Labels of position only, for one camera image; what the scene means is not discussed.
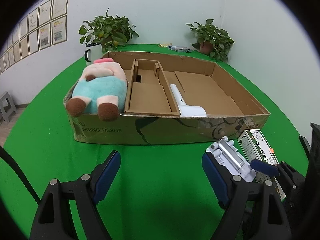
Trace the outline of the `white folding phone stand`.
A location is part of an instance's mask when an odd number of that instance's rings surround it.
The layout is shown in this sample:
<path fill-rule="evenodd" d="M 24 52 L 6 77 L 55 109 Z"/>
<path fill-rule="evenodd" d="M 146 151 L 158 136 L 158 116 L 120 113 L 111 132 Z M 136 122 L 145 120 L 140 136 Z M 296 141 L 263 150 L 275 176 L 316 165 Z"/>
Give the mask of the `white folding phone stand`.
<path fill-rule="evenodd" d="M 232 175 L 239 175 L 245 181 L 251 183 L 256 172 L 251 168 L 249 162 L 234 147 L 234 141 L 227 136 L 212 143 L 207 149 L 219 165 L 224 166 Z"/>

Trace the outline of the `brown cardboard insert box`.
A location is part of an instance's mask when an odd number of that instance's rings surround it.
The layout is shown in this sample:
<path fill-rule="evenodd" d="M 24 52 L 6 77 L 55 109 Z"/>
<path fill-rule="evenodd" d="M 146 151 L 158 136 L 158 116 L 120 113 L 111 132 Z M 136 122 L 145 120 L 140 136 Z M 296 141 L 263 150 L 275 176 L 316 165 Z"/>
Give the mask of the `brown cardboard insert box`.
<path fill-rule="evenodd" d="M 124 112 L 131 115 L 180 116 L 159 61 L 134 59 Z"/>

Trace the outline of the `pink teal plush pig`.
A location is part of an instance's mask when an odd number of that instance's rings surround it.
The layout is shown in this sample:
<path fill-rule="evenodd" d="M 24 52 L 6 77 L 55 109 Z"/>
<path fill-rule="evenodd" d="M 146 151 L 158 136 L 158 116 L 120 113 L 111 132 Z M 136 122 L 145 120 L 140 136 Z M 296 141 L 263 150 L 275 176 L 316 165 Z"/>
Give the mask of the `pink teal plush pig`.
<path fill-rule="evenodd" d="M 71 98 L 66 103 L 70 116 L 97 114 L 101 121 L 114 121 L 124 111 L 127 78 L 112 58 L 95 60 L 84 68 Z"/>

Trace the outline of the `black flat device table edge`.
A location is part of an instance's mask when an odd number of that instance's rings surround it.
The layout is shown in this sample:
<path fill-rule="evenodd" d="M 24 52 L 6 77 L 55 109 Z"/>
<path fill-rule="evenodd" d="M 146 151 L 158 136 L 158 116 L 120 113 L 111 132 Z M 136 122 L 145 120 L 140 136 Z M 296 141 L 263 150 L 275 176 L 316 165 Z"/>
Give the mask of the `black flat device table edge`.
<path fill-rule="evenodd" d="M 310 146 L 308 140 L 306 139 L 306 137 L 303 137 L 301 135 L 299 136 L 299 140 L 300 140 L 301 145 L 303 146 L 303 149 L 306 153 L 306 156 L 309 158 L 311 146 Z"/>

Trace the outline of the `green white long carton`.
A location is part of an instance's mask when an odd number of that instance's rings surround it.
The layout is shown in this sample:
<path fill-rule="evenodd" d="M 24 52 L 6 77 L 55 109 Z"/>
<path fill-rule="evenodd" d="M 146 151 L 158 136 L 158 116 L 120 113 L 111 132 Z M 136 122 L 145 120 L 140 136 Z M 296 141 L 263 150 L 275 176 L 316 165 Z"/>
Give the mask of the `green white long carton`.
<path fill-rule="evenodd" d="M 273 148 L 267 142 L 265 136 L 259 129 L 247 129 L 244 130 L 242 135 L 238 138 L 238 143 L 242 148 L 242 151 L 250 163 L 253 159 L 258 159 L 262 162 L 275 165 L 279 164 L 278 159 L 274 153 Z M 276 191 L 281 200 L 284 200 L 286 195 L 279 185 L 278 181 L 274 177 L 270 177 L 264 173 L 256 170 L 255 181 L 262 184 L 265 180 L 271 180 L 274 182 Z"/>

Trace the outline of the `large open cardboard box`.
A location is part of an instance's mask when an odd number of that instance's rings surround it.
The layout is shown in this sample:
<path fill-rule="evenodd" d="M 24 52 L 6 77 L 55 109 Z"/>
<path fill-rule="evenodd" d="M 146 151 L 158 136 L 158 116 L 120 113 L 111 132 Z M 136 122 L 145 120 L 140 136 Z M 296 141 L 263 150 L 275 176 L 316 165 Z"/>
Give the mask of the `large open cardboard box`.
<path fill-rule="evenodd" d="M 114 51 L 87 66 L 63 100 L 79 142 L 160 145 L 238 138 L 269 111 L 215 62 Z"/>

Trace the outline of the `grey plastic stool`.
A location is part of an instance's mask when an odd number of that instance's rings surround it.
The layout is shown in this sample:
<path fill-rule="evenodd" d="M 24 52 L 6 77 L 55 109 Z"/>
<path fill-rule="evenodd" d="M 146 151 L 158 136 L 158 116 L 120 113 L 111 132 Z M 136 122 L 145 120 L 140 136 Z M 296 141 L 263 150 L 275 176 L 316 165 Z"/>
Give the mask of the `grey plastic stool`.
<path fill-rule="evenodd" d="M 10 122 L 9 118 L 12 115 L 12 113 L 17 114 L 17 108 L 13 102 L 12 97 L 8 92 L 4 92 L 1 95 L 0 109 L 1 109 L 1 117 L 7 124 Z"/>

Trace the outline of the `right potted green plant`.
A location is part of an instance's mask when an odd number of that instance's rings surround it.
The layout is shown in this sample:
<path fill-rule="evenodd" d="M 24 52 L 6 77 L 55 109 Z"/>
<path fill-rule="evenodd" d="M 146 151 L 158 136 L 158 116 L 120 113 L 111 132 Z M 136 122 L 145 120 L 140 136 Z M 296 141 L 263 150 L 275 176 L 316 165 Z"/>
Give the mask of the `right potted green plant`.
<path fill-rule="evenodd" d="M 196 38 L 196 42 L 191 45 L 198 52 L 208 55 L 216 61 L 227 63 L 234 40 L 230 38 L 226 30 L 213 25 L 213 22 L 213 19 L 208 18 L 205 24 L 186 23 Z"/>

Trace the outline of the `potted green plant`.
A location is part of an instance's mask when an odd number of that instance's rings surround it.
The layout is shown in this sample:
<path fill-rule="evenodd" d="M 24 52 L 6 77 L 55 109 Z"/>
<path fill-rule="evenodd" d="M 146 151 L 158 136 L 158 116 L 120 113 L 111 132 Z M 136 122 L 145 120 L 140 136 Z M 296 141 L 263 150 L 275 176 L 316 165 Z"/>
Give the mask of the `potted green plant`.
<path fill-rule="evenodd" d="M 213 19 L 208 18 L 205 24 L 186 23 L 196 38 L 196 42 L 191 45 L 198 52 L 208 55 L 216 61 L 227 63 L 234 40 L 230 38 L 226 30 L 213 25 L 213 22 Z"/>
<path fill-rule="evenodd" d="M 136 26 L 127 17 L 113 17 L 108 14 L 108 10 L 104 16 L 95 16 L 91 21 L 82 22 L 78 31 L 81 45 L 100 44 L 102 52 L 106 53 L 139 37 L 135 31 Z"/>

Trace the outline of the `small items on table back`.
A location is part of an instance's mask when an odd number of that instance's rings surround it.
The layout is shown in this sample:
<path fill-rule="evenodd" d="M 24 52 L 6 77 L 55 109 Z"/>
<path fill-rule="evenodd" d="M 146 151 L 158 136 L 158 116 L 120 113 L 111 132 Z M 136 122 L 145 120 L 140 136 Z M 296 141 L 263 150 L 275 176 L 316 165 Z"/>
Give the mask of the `small items on table back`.
<path fill-rule="evenodd" d="M 182 46 L 175 46 L 171 43 L 159 43 L 159 47 L 161 48 L 168 48 L 172 51 L 181 52 L 181 53 L 191 53 L 193 50 L 188 47 L 182 47 Z"/>

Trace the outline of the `left potted green plant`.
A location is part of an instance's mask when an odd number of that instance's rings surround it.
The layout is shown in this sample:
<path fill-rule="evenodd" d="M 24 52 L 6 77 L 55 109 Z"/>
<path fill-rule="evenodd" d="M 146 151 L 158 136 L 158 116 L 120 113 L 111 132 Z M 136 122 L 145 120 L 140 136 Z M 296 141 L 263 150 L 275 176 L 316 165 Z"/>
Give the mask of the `left potted green plant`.
<path fill-rule="evenodd" d="M 82 22 L 78 31 L 81 45 L 100 44 L 102 52 L 106 53 L 139 37 L 135 31 L 136 26 L 127 17 L 113 17 L 108 14 L 108 10 L 104 16 L 95 16 L 91 21 Z"/>

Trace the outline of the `framed certificates on wall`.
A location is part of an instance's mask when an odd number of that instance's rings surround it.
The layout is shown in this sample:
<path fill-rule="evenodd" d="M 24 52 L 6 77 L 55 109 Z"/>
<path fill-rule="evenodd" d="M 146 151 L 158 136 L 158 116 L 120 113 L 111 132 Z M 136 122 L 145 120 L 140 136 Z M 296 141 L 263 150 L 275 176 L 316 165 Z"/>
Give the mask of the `framed certificates on wall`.
<path fill-rule="evenodd" d="M 1 48 L 1 73 L 30 55 L 67 41 L 68 0 L 47 0 L 26 14 Z"/>

